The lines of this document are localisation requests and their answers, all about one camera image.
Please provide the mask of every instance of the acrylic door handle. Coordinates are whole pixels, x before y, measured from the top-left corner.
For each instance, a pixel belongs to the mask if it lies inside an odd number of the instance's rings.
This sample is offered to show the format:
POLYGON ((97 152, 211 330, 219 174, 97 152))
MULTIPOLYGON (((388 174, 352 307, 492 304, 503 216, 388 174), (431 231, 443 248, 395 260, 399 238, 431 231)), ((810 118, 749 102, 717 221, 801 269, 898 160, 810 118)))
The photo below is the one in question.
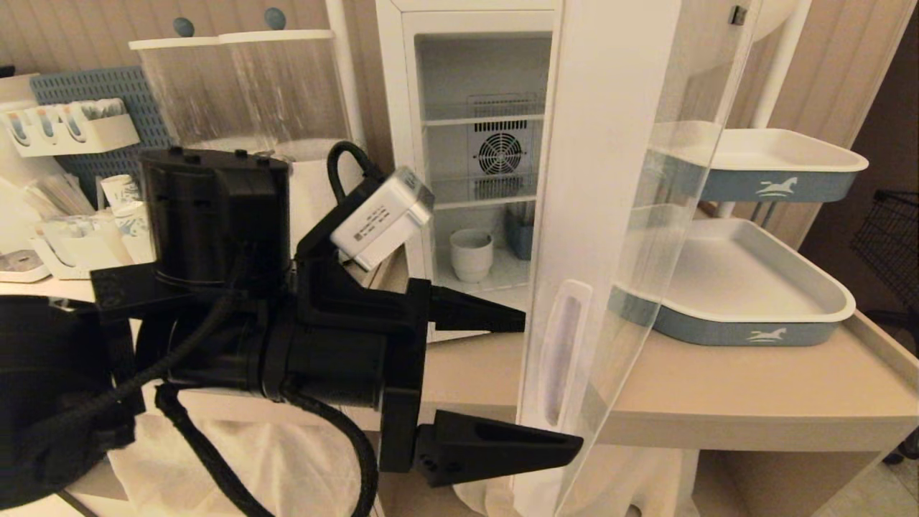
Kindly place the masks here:
POLYGON ((562 282, 555 294, 539 357, 539 412, 554 430, 564 422, 569 386, 578 363, 594 289, 577 280, 562 282))

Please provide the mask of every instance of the paper cup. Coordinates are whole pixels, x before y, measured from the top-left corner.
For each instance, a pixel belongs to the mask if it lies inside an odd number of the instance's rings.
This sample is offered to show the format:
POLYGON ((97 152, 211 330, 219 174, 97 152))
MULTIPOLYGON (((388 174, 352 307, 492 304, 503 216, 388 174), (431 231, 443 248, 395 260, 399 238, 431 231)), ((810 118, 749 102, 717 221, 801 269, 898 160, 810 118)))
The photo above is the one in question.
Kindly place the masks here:
POLYGON ((485 230, 459 230, 450 236, 450 262, 461 281, 476 283, 494 263, 494 239, 485 230))
POLYGON ((106 193, 108 204, 112 210, 117 210, 122 206, 141 200, 141 191, 137 188, 137 183, 130 174, 119 174, 110 178, 105 178, 101 182, 102 191, 106 193))
POLYGON ((121 242, 128 249, 135 264, 153 262, 153 241, 150 238, 150 219, 147 215, 147 204, 132 201, 112 211, 115 214, 115 226, 121 232, 121 242))

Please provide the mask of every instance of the fridge fan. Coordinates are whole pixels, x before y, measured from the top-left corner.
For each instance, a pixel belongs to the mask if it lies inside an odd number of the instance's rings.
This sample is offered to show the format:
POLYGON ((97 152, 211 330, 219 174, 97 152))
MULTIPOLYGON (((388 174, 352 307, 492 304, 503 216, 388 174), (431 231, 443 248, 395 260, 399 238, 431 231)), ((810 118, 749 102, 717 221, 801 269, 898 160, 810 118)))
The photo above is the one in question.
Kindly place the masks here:
POLYGON ((469 128, 467 174, 476 200, 512 197, 532 174, 528 121, 477 122, 469 128))
POLYGON ((479 148, 479 167, 487 175, 509 174, 520 165, 523 149, 514 135, 495 133, 482 142, 479 148))

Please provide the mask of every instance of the white mini fridge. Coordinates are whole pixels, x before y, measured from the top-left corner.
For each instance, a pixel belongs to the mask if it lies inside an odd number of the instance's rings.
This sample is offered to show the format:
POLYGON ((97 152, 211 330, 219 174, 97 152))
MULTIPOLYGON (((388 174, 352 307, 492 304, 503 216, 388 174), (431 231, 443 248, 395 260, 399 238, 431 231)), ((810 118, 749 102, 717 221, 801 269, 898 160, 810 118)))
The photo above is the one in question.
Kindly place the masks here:
POLYGON ((595 442, 670 281, 758 8, 377 2, 395 162, 437 199, 409 274, 525 310, 517 422, 585 439, 571 465, 513 480, 525 517, 671 516, 688 497, 691 460, 595 442), (494 239, 475 283, 450 262, 469 228, 494 239))

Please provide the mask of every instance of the horse logo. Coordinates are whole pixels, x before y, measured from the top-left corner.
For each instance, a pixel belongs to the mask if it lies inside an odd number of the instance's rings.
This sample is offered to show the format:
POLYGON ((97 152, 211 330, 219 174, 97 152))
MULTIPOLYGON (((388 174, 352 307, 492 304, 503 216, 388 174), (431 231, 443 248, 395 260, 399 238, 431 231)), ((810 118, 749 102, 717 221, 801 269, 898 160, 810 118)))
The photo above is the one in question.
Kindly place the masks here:
POLYGON ((750 332, 751 336, 747 338, 751 343, 771 343, 773 341, 781 341, 782 334, 785 334, 789 330, 787 328, 777 328, 772 332, 764 332, 762 330, 754 330, 750 332))
POLYGON ((773 183, 772 181, 760 181, 760 185, 766 185, 765 187, 757 190, 756 193, 763 198, 785 198, 789 194, 794 194, 795 191, 791 189, 792 185, 798 184, 798 178, 788 178, 782 183, 773 183))

